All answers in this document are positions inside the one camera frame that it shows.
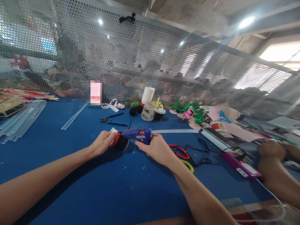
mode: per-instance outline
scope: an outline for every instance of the person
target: person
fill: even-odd
[[[263,184],[284,202],[300,209],[300,183],[284,168],[284,158],[300,162],[300,149],[291,144],[268,141],[258,147],[258,171]]]
[[[0,224],[9,225],[17,221],[72,171],[103,154],[116,135],[102,131],[89,147],[1,184]],[[197,224],[237,224],[218,199],[171,151],[160,134],[153,135],[150,145],[138,141],[136,145],[173,172]]]

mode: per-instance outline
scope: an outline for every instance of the blue tablecloth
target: blue tablecloth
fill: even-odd
[[[84,102],[61,100],[48,102],[45,110],[17,142],[0,144],[0,183],[90,145],[102,130],[113,126],[99,118],[115,114],[111,109],[85,108],[67,130],[66,121]],[[129,110],[113,118],[129,124]],[[121,131],[125,127],[114,126]],[[131,128],[187,129],[188,124],[169,112],[160,122],[145,122],[140,114]],[[168,144],[203,148],[202,138],[215,151],[218,148],[203,135],[195,133],[163,134]],[[257,182],[244,179],[226,161],[214,153],[190,150],[195,161],[204,156],[211,165],[195,168],[196,177],[220,200],[240,198],[243,203],[272,199]],[[124,152],[109,149],[62,180],[40,200],[18,224],[135,224],[183,216],[189,213],[187,202],[173,174],[138,150],[131,140]]]

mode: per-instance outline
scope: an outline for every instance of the hand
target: hand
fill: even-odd
[[[117,132],[111,133],[109,131],[102,131],[96,140],[88,147],[94,156],[99,156],[105,153],[105,151],[110,146],[110,143],[116,138],[118,135]]]
[[[140,150],[145,152],[147,156],[151,156],[155,161],[166,167],[169,167],[176,161],[180,162],[160,134],[153,134],[150,145],[145,145],[139,141],[135,141],[135,144]]]
[[[278,158],[280,161],[285,158],[284,148],[276,141],[270,140],[260,145],[257,149],[262,158]]]
[[[287,159],[300,162],[300,149],[297,146],[285,143],[283,147],[287,152]]]

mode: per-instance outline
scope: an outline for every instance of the pink paper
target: pink paper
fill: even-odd
[[[220,106],[209,106],[208,115],[213,121],[219,121],[220,120]]]
[[[234,138],[230,133],[226,132],[226,134],[223,135],[226,138]]]
[[[224,124],[225,124],[225,129],[228,133],[233,134],[247,142],[252,142],[256,139],[262,138],[260,135],[247,131],[234,123],[224,122]]]

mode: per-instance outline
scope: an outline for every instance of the black clip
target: black clip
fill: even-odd
[[[134,23],[135,22],[135,13],[132,13],[131,16],[127,16],[127,17],[120,17],[119,18],[119,22],[123,23],[126,20],[130,20],[130,23]]]

